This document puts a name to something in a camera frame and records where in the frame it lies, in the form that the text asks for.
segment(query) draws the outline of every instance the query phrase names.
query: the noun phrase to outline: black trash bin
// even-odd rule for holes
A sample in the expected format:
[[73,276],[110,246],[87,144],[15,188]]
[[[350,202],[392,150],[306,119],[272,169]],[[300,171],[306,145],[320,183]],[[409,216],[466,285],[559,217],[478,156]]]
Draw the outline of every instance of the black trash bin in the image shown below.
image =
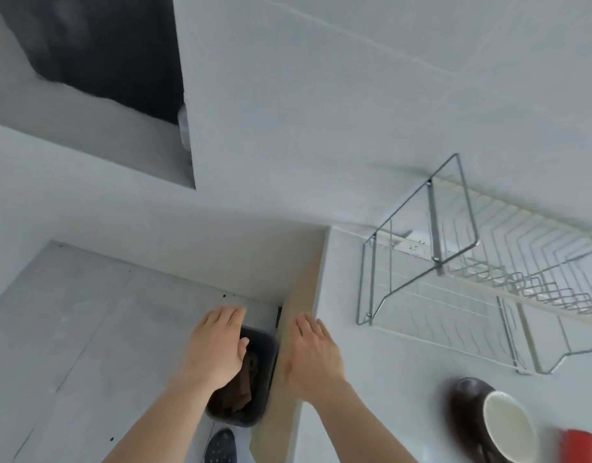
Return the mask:
[[277,362],[278,342],[272,335],[249,327],[241,328],[240,337],[249,338],[246,350],[258,358],[258,374],[251,390],[251,401],[240,411],[226,413],[218,408],[217,400],[213,399],[223,390],[220,388],[214,392],[213,398],[208,402],[206,412],[214,420],[239,427],[251,427],[259,422],[266,410],[274,366]]

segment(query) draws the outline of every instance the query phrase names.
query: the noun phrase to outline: countertop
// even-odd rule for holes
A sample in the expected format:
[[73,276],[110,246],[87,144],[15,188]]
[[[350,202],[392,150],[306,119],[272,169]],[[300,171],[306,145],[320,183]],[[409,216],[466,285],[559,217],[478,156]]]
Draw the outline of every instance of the countertop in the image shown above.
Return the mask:
[[[469,461],[445,418],[448,390],[462,377],[481,378],[523,403],[539,433],[540,462],[557,461],[560,428],[592,433],[592,354],[569,358],[552,376],[523,376],[483,359],[357,326],[363,242],[330,229],[314,311],[341,349],[348,380],[420,463]],[[321,420],[306,403],[295,422],[291,455],[294,462],[338,461]]]

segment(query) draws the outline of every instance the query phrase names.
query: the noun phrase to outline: black slipper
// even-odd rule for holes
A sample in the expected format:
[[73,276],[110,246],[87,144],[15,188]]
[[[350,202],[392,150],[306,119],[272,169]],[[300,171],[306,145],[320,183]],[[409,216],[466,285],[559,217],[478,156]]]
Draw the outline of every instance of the black slipper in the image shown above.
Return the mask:
[[236,439],[231,429],[219,430],[208,442],[204,463],[238,463]]

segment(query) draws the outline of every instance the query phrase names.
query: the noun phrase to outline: dish rack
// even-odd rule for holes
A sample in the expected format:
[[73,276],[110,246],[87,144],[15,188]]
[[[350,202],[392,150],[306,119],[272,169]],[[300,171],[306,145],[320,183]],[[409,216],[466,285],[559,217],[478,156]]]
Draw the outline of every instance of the dish rack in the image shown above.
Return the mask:
[[549,375],[592,352],[567,332],[592,330],[592,232],[469,189],[454,154],[364,243],[357,322]]

